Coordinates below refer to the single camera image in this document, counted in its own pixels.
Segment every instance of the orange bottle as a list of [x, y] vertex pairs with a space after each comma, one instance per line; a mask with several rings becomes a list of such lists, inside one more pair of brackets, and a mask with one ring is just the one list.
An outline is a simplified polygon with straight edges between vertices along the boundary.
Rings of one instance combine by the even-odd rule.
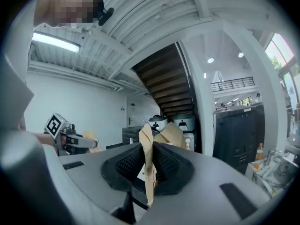
[[261, 160], [263, 158], [263, 144], [260, 143], [256, 152], [256, 160]]

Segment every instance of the fluorescent light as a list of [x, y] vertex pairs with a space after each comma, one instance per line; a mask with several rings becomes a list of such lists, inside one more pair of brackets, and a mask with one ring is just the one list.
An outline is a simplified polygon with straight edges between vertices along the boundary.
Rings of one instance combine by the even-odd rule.
[[33, 33], [32, 41], [37, 41], [41, 43], [47, 43], [53, 46], [61, 47], [63, 49], [70, 50], [72, 52], [78, 53], [80, 46], [73, 44], [71, 42], [64, 41], [62, 39], [58, 39], [49, 35], [44, 35], [40, 33]]

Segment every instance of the underside of staircase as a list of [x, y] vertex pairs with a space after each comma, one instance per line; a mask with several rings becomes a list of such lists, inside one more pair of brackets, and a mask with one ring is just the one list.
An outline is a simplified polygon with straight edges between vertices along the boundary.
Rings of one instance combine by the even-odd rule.
[[152, 95], [162, 115], [194, 114], [185, 68], [175, 44], [147, 57], [132, 68]]

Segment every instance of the metal balcony railing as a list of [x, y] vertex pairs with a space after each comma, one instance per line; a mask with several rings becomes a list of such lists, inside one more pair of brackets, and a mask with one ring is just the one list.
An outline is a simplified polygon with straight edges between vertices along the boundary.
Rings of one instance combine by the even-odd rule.
[[233, 79], [223, 82], [214, 82], [211, 83], [211, 89], [213, 92], [224, 91], [235, 88], [243, 88], [248, 86], [254, 86], [253, 77], [244, 77], [240, 79]]

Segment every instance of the black and white marker cube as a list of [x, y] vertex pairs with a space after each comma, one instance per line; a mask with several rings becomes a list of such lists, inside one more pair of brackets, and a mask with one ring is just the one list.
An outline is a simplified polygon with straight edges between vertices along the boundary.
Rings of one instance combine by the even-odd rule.
[[55, 139], [57, 134], [69, 124], [61, 115], [53, 113], [51, 118], [47, 121], [45, 130]]

